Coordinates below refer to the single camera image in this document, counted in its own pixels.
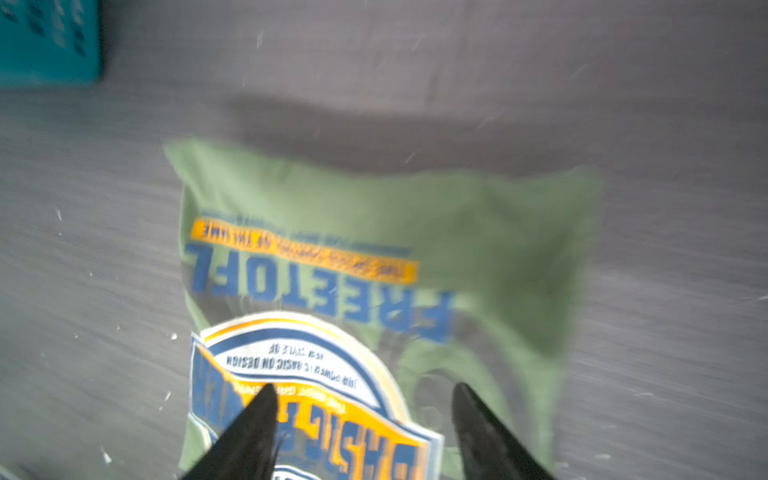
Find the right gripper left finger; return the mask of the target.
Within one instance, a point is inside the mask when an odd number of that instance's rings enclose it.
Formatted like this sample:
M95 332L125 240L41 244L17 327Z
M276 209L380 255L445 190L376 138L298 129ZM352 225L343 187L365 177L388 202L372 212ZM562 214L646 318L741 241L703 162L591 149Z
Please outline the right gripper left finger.
M282 441L276 440L278 394L266 384L183 480L270 480Z

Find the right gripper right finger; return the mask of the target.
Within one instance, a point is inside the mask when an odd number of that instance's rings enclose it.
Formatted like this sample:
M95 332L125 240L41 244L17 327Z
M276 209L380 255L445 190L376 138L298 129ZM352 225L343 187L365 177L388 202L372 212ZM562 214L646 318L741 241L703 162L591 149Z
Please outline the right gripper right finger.
M451 415L465 479L555 479L467 383L454 386Z

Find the green tank top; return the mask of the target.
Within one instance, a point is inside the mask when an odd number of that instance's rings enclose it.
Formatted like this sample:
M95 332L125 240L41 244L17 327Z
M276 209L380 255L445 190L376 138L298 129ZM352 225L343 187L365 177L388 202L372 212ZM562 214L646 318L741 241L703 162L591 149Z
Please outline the green tank top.
M552 464L594 174L363 174L197 139L165 152L192 319L182 471L269 384L278 479L462 478L459 383Z

